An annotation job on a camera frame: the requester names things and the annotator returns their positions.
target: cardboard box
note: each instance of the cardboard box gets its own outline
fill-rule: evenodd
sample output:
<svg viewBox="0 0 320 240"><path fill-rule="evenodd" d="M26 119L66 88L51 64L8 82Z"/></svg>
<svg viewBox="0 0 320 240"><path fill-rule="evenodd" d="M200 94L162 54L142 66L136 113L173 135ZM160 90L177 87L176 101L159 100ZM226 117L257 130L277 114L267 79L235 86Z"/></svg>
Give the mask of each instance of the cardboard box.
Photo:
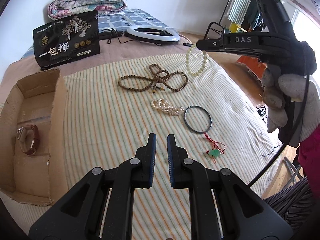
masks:
<svg viewBox="0 0 320 240"><path fill-rule="evenodd" d="M68 191L63 156L66 95L60 70L52 69L20 79L4 104L0 190L17 202L48 206ZM30 124L38 127L40 144L34 154L26 155L20 149L17 130Z"/></svg>

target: watch face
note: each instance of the watch face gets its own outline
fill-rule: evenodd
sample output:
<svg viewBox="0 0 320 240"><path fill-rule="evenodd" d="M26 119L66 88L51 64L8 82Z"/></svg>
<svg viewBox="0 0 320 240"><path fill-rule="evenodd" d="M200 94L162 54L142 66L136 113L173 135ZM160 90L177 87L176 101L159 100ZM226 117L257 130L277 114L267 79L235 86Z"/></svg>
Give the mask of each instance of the watch face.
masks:
<svg viewBox="0 0 320 240"><path fill-rule="evenodd" d="M19 127L18 131L17 131L17 139L19 140L21 138L22 132L23 132L23 127Z"/></svg>

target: floral quilt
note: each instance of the floral quilt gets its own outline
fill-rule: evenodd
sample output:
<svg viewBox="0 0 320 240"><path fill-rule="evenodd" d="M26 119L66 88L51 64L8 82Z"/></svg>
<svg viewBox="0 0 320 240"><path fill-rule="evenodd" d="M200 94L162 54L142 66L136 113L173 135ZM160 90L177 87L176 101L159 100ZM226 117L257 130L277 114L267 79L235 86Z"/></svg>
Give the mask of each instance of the floral quilt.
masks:
<svg viewBox="0 0 320 240"><path fill-rule="evenodd" d="M126 0L54 0L48 7L48 16L56 20L92 10L97 10L99 15L110 15L126 8Z"/></svg>

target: wooden bead necklace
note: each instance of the wooden bead necklace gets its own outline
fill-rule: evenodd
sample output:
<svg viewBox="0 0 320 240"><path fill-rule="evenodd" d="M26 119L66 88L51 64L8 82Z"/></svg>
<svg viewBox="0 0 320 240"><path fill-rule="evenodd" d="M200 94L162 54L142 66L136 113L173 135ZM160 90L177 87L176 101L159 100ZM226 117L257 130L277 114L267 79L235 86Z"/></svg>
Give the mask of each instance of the wooden bead necklace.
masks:
<svg viewBox="0 0 320 240"><path fill-rule="evenodd" d="M157 72L153 72L152 68L156 67L158 69ZM179 92L182 89L184 89L184 87L187 85L188 83L188 77L185 73L181 72L181 71L175 71L173 73L169 73L167 70L162 69L158 64L151 64L149 66L150 72L153 76L153 78L149 78L149 77L142 77L142 76L137 76L137 75L127 75L127 76L123 76L119 79L118 81L118 85L124 89L124 90L129 90L129 91L135 91L135 92L143 92L145 90L148 90L150 87L152 87L152 92L155 93L156 89L159 90L164 90L164 88L159 87L157 84L163 84L165 87L167 87L168 89L170 89L172 92ZM166 73L165 76L160 76L160 73ZM181 74L184 79L185 82L183 83L183 85L177 89L172 88L171 86L169 86L166 82L174 75L177 74ZM144 87L144 88L131 88L131 87L126 87L123 84L121 84L121 81L124 79L128 79L128 78L135 78L135 79L142 79L142 80L147 80L150 81L150 83Z"/></svg>
<svg viewBox="0 0 320 240"><path fill-rule="evenodd" d="M202 51L202 54L203 54L203 61L202 61L202 66L201 68L199 68L199 70L195 73L192 73L191 70L190 70L190 66L189 66L189 56L190 56L190 53L191 51L196 47L196 44L193 44L189 50L187 51L187 54L186 54L186 65L187 65L187 72L190 76L193 76L193 77L196 77L198 76L205 68L206 64L207 64L207 52L206 51Z"/></svg>

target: checkered bedding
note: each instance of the checkered bedding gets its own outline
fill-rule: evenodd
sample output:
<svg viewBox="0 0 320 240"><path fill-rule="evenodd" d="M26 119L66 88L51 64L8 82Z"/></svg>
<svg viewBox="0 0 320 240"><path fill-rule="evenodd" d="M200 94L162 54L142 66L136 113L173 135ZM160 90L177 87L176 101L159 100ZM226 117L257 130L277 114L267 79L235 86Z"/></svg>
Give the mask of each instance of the checkered bedding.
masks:
<svg viewBox="0 0 320 240"><path fill-rule="evenodd" d="M117 14L100 15L98 20L99 32L109 29L125 31L129 26L132 25L150 25L169 28L166 24L141 9L125 9ZM31 55L33 55L33 45L22 56L22 58L29 57Z"/></svg>

